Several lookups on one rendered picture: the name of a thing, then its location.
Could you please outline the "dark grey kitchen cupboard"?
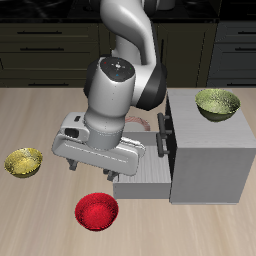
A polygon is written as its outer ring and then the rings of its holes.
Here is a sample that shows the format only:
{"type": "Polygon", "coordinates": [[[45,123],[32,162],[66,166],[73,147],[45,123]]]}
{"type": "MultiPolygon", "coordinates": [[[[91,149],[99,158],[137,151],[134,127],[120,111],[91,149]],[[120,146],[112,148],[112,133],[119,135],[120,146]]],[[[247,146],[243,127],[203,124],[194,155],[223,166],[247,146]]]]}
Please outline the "dark grey kitchen cupboard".
{"type": "Polygon", "coordinates": [[[207,87],[256,88],[256,21],[218,23],[207,87]]]}

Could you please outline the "green bowl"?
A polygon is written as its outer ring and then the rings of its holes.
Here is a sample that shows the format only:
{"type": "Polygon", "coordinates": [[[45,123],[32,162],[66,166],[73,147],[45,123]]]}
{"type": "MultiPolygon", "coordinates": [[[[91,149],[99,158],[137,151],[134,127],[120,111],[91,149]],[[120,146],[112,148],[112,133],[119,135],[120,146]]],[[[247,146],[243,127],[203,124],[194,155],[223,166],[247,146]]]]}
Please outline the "green bowl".
{"type": "Polygon", "coordinates": [[[203,89],[195,95],[200,114],[211,122],[231,118],[241,107],[240,99],[223,89],[203,89]]]}

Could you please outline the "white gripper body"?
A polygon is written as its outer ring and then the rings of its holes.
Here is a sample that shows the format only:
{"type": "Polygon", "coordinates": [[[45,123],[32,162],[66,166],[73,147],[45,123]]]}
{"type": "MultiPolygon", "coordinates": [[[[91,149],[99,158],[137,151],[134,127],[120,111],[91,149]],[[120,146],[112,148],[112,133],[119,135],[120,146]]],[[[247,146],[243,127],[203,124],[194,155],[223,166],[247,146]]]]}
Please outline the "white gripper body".
{"type": "Polygon", "coordinates": [[[122,137],[115,148],[99,151],[58,132],[52,145],[52,152],[57,156],[73,159],[78,163],[133,176],[137,172],[139,159],[144,156],[146,148],[139,141],[122,137]]]}

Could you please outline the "black kitchen countertop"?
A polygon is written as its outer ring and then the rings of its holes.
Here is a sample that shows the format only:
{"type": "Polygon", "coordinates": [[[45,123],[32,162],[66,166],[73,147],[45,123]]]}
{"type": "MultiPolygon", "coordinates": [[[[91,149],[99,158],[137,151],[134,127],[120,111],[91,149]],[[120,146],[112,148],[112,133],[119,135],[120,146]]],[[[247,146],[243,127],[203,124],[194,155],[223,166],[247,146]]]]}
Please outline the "black kitchen countertop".
{"type": "MultiPolygon", "coordinates": [[[[256,21],[256,0],[176,0],[154,23],[256,21]]],[[[0,0],[0,23],[101,23],[89,0],[0,0]]]]}

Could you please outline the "red bowl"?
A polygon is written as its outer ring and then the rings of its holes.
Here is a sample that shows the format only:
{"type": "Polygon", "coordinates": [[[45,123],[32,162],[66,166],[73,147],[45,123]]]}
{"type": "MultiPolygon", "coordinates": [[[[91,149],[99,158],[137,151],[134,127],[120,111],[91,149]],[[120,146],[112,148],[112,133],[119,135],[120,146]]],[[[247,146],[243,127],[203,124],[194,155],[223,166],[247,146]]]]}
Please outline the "red bowl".
{"type": "Polygon", "coordinates": [[[103,231],[110,227],[118,216],[117,201],[105,193],[84,196],[75,207],[75,218],[90,231],[103,231]]]}

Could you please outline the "yellow bowl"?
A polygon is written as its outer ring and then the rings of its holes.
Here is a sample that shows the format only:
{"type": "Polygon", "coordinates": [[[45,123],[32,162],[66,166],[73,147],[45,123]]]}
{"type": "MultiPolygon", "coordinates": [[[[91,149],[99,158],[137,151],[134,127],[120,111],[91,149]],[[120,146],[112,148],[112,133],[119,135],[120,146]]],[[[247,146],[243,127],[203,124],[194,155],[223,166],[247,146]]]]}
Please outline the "yellow bowl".
{"type": "Polygon", "coordinates": [[[35,175],[42,163],[42,153],[34,148],[21,148],[4,161],[4,168],[11,175],[18,178],[28,178],[35,175]]]}

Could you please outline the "white plate with red rim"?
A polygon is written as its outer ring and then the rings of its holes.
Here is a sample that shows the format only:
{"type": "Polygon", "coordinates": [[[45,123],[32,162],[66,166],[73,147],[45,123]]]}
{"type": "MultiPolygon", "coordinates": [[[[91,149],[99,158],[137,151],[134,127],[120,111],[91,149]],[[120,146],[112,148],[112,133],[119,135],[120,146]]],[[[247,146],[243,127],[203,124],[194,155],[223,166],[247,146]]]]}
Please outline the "white plate with red rim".
{"type": "Polygon", "coordinates": [[[140,118],[135,116],[128,116],[125,118],[125,132],[140,132],[140,131],[150,131],[149,123],[140,118]]]}

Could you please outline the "dark olive kitchen cupboards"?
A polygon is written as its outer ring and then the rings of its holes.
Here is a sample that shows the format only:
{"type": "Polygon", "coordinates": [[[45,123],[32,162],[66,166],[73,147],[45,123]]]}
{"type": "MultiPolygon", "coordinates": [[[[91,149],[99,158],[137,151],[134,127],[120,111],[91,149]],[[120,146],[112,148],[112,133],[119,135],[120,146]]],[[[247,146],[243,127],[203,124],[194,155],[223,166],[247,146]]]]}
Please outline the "dark olive kitchen cupboards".
{"type": "MultiPolygon", "coordinates": [[[[204,87],[217,25],[156,23],[169,88],[204,87]]],[[[101,23],[0,24],[0,87],[82,87],[88,65],[116,47],[101,23]]]]}

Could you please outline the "white cabinet drawer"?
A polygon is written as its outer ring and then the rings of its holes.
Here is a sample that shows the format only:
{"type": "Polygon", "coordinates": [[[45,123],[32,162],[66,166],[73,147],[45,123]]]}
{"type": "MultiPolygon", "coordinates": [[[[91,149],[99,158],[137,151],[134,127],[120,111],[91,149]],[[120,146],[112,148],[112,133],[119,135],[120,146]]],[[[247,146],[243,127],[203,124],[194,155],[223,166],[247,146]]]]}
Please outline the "white cabinet drawer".
{"type": "Polygon", "coordinates": [[[125,137],[140,141],[145,147],[134,176],[119,174],[113,180],[115,199],[168,199],[171,174],[168,156],[158,156],[156,132],[125,132],[125,137]]]}

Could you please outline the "white cabinet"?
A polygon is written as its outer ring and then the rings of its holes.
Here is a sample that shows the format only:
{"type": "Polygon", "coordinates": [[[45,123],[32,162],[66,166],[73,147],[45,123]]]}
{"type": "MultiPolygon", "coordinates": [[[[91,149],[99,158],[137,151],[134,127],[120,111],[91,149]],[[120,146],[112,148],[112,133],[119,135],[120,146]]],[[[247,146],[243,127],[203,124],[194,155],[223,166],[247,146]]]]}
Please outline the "white cabinet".
{"type": "Polygon", "coordinates": [[[173,204],[235,204],[256,157],[256,138],[243,113],[211,122],[195,103],[196,89],[170,89],[165,128],[173,204]]]}

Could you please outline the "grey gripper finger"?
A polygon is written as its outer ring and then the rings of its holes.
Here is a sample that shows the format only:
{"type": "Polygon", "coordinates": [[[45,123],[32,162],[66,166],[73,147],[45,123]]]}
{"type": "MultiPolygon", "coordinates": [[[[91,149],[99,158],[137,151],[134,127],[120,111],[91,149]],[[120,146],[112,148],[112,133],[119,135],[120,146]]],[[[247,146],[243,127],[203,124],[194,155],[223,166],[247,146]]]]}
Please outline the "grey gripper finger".
{"type": "Polygon", "coordinates": [[[107,176],[108,181],[113,181],[113,179],[116,176],[118,176],[118,172],[111,171],[111,170],[108,170],[108,169],[103,169],[103,174],[105,174],[107,176]]]}
{"type": "Polygon", "coordinates": [[[68,159],[68,158],[66,158],[66,160],[69,163],[69,169],[72,170],[72,171],[75,171],[76,168],[77,168],[78,162],[73,160],[73,159],[68,159]]]}

